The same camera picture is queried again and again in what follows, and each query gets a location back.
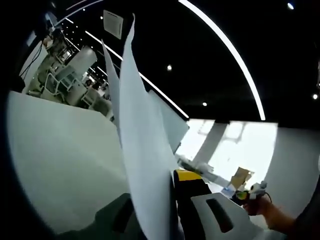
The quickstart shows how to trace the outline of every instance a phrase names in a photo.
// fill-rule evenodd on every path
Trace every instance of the ceiling vent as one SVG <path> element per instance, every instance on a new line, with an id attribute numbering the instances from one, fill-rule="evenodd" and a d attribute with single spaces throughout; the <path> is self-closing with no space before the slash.
<path id="1" fill-rule="evenodd" d="M 121 39 L 123 23 L 124 19 L 121 16 L 107 10 L 103 11 L 104 30 L 118 39 Z"/>

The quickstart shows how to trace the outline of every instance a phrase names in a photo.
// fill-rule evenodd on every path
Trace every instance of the black ceiling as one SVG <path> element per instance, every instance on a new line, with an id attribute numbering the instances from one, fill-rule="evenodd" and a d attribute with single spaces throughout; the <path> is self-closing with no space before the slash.
<path id="1" fill-rule="evenodd" d="M 294 10 L 282 0 L 190 2 L 206 13 L 238 50 L 256 85 L 267 122 L 319 128 L 320 99 L 312 98 L 319 93 L 316 1 L 291 1 Z M 132 50 L 138 70 L 190 118 L 260 121 L 253 94 L 232 54 L 211 28 L 177 0 L 130 4 L 108 0 L 70 16 L 74 24 L 63 22 L 64 33 L 79 47 L 88 45 L 96 53 L 103 52 L 101 45 L 85 34 L 88 31 L 122 55 L 126 35 L 119 40 L 104 30 L 100 19 L 104 9 L 123 16 L 128 24 L 130 13 L 135 13 Z M 104 58 L 97 55 L 93 69 L 102 74 L 97 66 L 105 71 Z M 120 60 L 111 57 L 120 67 Z M 167 71 L 167 65 L 172 65 L 172 71 Z"/>

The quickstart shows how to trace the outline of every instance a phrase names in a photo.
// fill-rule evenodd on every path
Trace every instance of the ceiling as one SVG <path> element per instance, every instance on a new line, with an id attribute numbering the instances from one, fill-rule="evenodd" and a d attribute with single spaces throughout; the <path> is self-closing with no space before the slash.
<path id="1" fill-rule="evenodd" d="M 83 1 L 63 14 L 91 2 Z M 319 93 L 316 1 L 291 1 L 293 10 L 282 0 L 190 2 L 220 27 L 239 52 L 267 122 L 319 129 L 320 99 L 312 98 Z M 104 30 L 104 9 L 124 17 L 121 40 Z M 122 55 L 131 13 L 135 13 L 132 51 L 138 70 L 190 118 L 261 121 L 253 93 L 233 55 L 207 24 L 177 0 L 99 2 L 70 16 L 73 23 L 65 20 L 61 26 L 79 48 L 93 47 L 98 61 L 92 67 L 104 78 L 97 68 L 105 71 L 104 58 L 99 54 L 102 46 L 85 31 Z M 121 66 L 117 57 L 111 54 L 111 58 Z"/>

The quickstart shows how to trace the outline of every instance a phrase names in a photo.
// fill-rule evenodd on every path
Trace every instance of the yellow part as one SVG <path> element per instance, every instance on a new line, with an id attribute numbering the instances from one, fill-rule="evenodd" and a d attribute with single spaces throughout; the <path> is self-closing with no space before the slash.
<path id="1" fill-rule="evenodd" d="M 178 173 L 179 181 L 190 181 L 196 179 L 202 179 L 200 175 L 193 171 L 175 170 Z"/>

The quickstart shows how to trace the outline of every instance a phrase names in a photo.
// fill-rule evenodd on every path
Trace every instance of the black cable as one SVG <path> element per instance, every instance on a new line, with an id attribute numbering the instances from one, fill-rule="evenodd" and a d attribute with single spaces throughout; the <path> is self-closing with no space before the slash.
<path id="1" fill-rule="evenodd" d="M 38 51 L 37 51 L 37 53 L 36 53 L 37 56 L 36 56 L 36 55 L 33 56 L 31 63 L 24 69 L 24 71 L 20 74 L 19 77 L 21 77 L 21 76 L 27 71 L 26 74 L 24 75 L 24 78 L 23 78 L 23 79 L 25 79 L 25 77 L 26 77 L 26 75 L 27 75 L 27 73 L 28 73 L 28 71 L 29 71 L 29 69 L 30 69 L 30 66 L 31 66 L 31 65 L 35 62 L 35 60 L 37 60 L 37 58 L 40 56 L 43 43 L 44 43 L 44 42 L 42 41 L 41 44 L 40 44 L 40 48 L 38 49 Z"/>
<path id="2" fill-rule="evenodd" d="M 269 199 L 270 199 L 270 202 L 272 203 L 272 199 L 271 199 L 270 194 L 269 194 L 269 193 L 267 193 L 267 192 L 265 192 L 265 194 L 267 194 L 267 195 L 268 195 L 268 197 L 269 197 Z"/>

